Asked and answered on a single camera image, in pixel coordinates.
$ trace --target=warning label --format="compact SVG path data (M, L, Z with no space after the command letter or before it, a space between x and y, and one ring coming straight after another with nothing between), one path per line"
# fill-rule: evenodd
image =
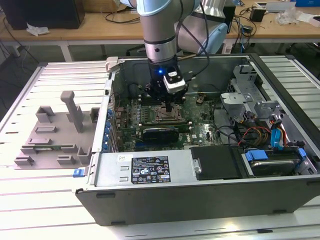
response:
M171 182L168 156L134 157L131 169L133 184Z

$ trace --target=gray plastic block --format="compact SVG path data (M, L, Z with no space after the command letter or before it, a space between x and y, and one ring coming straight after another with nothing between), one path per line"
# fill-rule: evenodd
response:
M96 124L98 122L98 116L99 116L99 107L93 107L90 111L90 118L93 124Z
M82 123L82 117L78 113L76 104L74 102L74 97L75 97L74 91L63 91L60 96L60 99L62 102L65 103L66 107L68 108L70 117L73 121L76 131L78 133L81 133L84 125Z
M89 147L87 153L85 153L82 147L80 147L76 156L79 157L79 160L82 164L89 164L91 159L91 154L92 154L91 147Z
M77 112L78 112L79 118L80 118L81 121L82 121L82 120L84 119L84 115L83 115L83 113L82 113L82 111L81 111L81 107L80 107L80 106L76 106L76 110L77 110ZM70 116L70 113L67 113L66 116L67 116L67 118L68 118L68 120L69 120L70 123L73 123L73 122L74 122L74 121L72 120L71 116Z
M50 145L51 144L50 138L29 138L28 144L30 145Z
M23 147L20 149L23 154L29 155L29 154L37 154L36 150L34 150L33 146L30 147Z
M55 113L50 106L40 106L35 115L40 123L51 123L49 117L54 116Z
M55 126L39 126L34 131L37 134L50 134L50 133L56 133L57 128Z
M58 155L56 160L60 165L75 164L76 162L72 155Z
M32 166L33 159L30 156L17 156L14 160L15 164L18 166Z
M42 148L40 145L29 145L26 141L21 147L21 151L24 155L30 156L34 160L34 164L15 165L14 167L16 169L75 169L88 166L89 163L82 164L77 154L79 147L87 151L93 144L97 124L92 123L90 111L83 112L83 129L80 133L76 131L73 122L68 121L66 112L56 112L54 116L50 116L50 120L51 124L38 121L28 139L51 139L52 143L46 145L48 147ZM51 126L56 128L56 132L38 134L35 131ZM59 164L58 155L72 155L75 163Z
M70 146L63 146L61 150L65 154L73 154L78 152L78 147L75 144L70 144Z

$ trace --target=robotic arm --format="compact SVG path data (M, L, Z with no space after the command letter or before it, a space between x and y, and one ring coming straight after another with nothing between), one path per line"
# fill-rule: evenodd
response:
M121 0L137 8L143 28L143 38L148 57L151 81L144 88L154 99L165 103L171 112L172 103L181 102L188 91L187 82L194 76L181 73L177 49L200 53L202 48L179 22L206 46L208 53L216 53L227 34L222 12L226 0ZM204 18L206 14L209 31Z

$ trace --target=workbench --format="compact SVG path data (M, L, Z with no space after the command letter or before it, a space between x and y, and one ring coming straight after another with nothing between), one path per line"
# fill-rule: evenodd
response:
M251 7L254 0L244 0L245 6L237 7L236 13ZM309 14L320 14L320 7L299 7L299 10ZM116 24L105 20L106 13L86 13L79 29L50 29L50 33L33 36L25 30L11 30L13 36L24 46L60 46L66 62L72 62L73 56L70 46L73 45L101 45L102 54L106 55L105 45L143 44L143 31L140 23ZM309 23L279 25L275 20L275 13L264 16L261 23L256 23L256 34L250 43L313 43L320 42L320 29ZM135 12L118 13L115 21L127 21L136 18ZM251 25L242 19L241 22ZM234 22L231 32L224 41L222 53L229 54L232 45L238 36L238 27ZM6 46L18 46L17 42L9 35L0 19L0 39Z
M320 86L314 76L296 60L284 56L262 59L282 79L284 86L290 77L301 75L299 79L306 87L305 93L297 94L294 87L301 88L298 85L294 85L289 93L310 118L319 118L317 110L312 109L316 108L311 104L314 99L308 98L320 95ZM84 181L84 178L72 177L73 169L14 170L13 161L38 120L35 116L38 108L47 105L55 113L67 112L60 100L62 91L66 90L74 91L74 102L83 111L100 107L107 77L104 61L49 63L36 69L13 103L0 123L1 239L17 240L31 236L34 240L102 236L108 240L320 237L320 197L287 214L102 227L95 224L72 192ZM264 88L266 92L270 91L267 86ZM150 214L157 214L157 211L155 209Z

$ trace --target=computer case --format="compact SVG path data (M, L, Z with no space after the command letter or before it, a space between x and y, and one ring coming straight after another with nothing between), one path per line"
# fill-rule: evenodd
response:
M78 29L85 18L83 0L0 0L14 30L35 27Z
M226 0L223 8L223 13L225 15L225 24L227 24L228 26L227 33L230 33L235 11L236 5L232 2L232 0Z

